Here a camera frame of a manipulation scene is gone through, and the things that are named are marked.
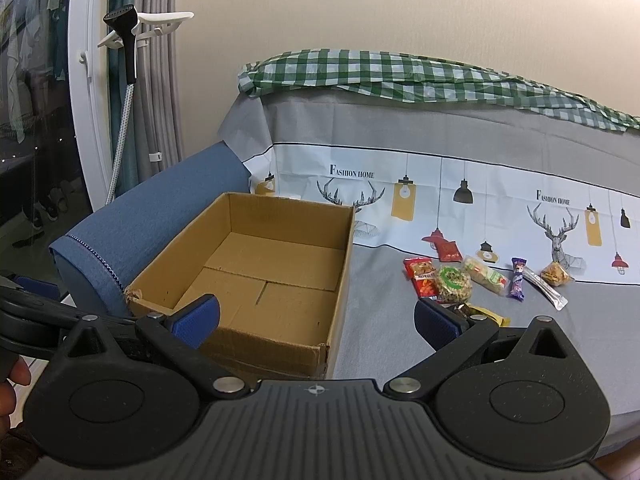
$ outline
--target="cardboard box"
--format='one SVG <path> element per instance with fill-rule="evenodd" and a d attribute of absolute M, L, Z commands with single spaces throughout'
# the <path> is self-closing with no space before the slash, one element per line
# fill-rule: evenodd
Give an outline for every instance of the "cardboard box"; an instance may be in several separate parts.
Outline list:
<path fill-rule="evenodd" d="M 200 351 L 254 382 L 332 373 L 344 322 L 353 208 L 221 195 L 127 287 L 136 316 L 205 293 L 220 326 Z"/>

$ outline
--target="round snack with green label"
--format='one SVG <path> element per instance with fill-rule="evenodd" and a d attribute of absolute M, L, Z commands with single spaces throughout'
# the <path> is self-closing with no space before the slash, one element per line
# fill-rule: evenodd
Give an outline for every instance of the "round snack with green label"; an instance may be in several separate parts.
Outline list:
<path fill-rule="evenodd" d="M 455 267 L 441 267 L 436 275 L 436 286 L 443 303 L 459 303 L 471 298 L 471 277 Z"/>

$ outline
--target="human hand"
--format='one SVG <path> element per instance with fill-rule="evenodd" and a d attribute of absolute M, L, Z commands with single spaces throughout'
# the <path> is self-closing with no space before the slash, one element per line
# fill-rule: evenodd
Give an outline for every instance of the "human hand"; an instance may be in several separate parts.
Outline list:
<path fill-rule="evenodd" d="M 31 383 L 31 372 L 22 357 L 18 358 L 9 374 L 9 378 L 16 384 L 28 386 Z M 0 437 L 11 428 L 9 416 L 15 411 L 15 390 L 5 381 L 0 384 Z"/>

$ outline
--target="silver stick packet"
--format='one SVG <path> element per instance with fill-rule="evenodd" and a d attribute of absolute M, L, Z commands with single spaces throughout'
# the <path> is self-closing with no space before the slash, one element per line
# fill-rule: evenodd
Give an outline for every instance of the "silver stick packet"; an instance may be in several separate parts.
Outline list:
<path fill-rule="evenodd" d="M 529 267 L 525 266 L 524 269 L 522 269 L 522 275 L 525 280 L 540 289 L 540 292 L 546 296 L 558 312 L 560 312 L 568 303 L 564 296 L 562 296 L 545 280 L 540 278 L 540 276 L 533 272 L 533 270 L 529 269 Z"/>

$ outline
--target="metal screw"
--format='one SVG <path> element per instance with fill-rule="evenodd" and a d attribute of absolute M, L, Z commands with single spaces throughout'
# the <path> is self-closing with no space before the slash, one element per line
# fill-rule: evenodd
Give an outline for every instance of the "metal screw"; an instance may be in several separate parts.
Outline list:
<path fill-rule="evenodd" d="M 223 394 L 234 394 L 244 388 L 244 381 L 239 377 L 219 377 L 213 381 L 213 387 Z"/>
<path fill-rule="evenodd" d="M 412 394 L 417 392 L 420 386 L 420 381 L 412 377 L 396 377 L 389 383 L 389 387 L 398 394 Z"/>

